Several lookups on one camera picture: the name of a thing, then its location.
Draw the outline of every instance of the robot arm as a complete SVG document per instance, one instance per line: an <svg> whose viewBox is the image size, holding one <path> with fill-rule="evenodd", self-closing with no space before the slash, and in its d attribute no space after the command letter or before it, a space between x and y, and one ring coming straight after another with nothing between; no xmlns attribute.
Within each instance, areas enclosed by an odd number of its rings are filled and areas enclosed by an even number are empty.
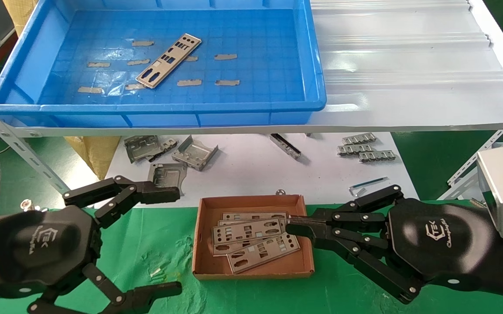
<svg viewBox="0 0 503 314"><path fill-rule="evenodd" d="M60 211L27 211L0 216L0 298L42 293L30 314L81 314L54 305L87 278L110 300L102 314L147 313L157 298L181 294L179 282L121 292L97 267L106 229L135 204L166 203L179 189L114 177L63 194ZM91 217L81 208L112 198Z"/></svg>
<svg viewBox="0 0 503 314"><path fill-rule="evenodd" d="M374 212L388 205L387 215ZM393 185L290 217L286 230L336 252L404 304L426 284L503 294L503 238L486 208L404 199Z"/></svg>

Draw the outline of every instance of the logo on robotic hand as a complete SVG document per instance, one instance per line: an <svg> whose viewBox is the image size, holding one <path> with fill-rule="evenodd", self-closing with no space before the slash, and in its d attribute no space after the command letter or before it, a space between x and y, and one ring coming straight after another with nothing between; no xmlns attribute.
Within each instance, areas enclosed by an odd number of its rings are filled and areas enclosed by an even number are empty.
<svg viewBox="0 0 503 314"><path fill-rule="evenodd" d="M55 240L55 236L58 234L58 230L54 228L44 228L43 225L36 227L34 233L32 234L32 238L30 239L30 248L28 249L28 254L31 255L34 253L34 249L36 248L36 243L42 243L40 248L47 248L50 242Z"/></svg>
<svg viewBox="0 0 503 314"><path fill-rule="evenodd" d="M426 235L438 241L439 239L447 236L447 248L451 248L451 231L449 230L449 225L445 222L445 219L441 219L441 223L435 223L435 221L429 220L426 223Z"/></svg>

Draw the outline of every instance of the brown cardboard tray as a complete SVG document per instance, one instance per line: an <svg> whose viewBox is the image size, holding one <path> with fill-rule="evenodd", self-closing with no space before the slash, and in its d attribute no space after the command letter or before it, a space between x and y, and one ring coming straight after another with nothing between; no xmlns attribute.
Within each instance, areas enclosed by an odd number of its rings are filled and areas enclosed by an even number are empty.
<svg viewBox="0 0 503 314"><path fill-rule="evenodd" d="M263 195L202 198L197 213L193 243L194 276L198 280L305 278L313 274L313 252L309 239L299 237L301 250L241 274L232 274L225 256L212 256L211 228L223 212L287 212L305 216L302 195Z"/></svg>

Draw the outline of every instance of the metal shelf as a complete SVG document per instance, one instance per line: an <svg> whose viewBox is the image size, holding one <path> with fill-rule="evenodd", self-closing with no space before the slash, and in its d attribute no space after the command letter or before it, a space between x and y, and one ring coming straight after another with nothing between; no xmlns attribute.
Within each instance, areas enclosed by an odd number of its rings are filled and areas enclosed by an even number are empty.
<svg viewBox="0 0 503 314"><path fill-rule="evenodd" d="M0 137L58 191L20 137L503 129L503 33L482 0L312 0L327 106L306 125L200 129L24 127Z"/></svg>

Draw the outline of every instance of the blue plastic tray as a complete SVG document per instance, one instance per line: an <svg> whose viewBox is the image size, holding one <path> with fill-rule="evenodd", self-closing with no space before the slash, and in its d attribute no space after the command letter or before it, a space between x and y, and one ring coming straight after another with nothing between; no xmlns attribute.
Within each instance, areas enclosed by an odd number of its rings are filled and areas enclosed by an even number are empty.
<svg viewBox="0 0 503 314"><path fill-rule="evenodd" d="M128 61L152 62L184 33L203 41L197 61L155 89L125 88L148 66ZM177 86L187 79L203 83ZM0 76L0 115L27 126L304 124L325 102L309 0L40 0Z"/></svg>

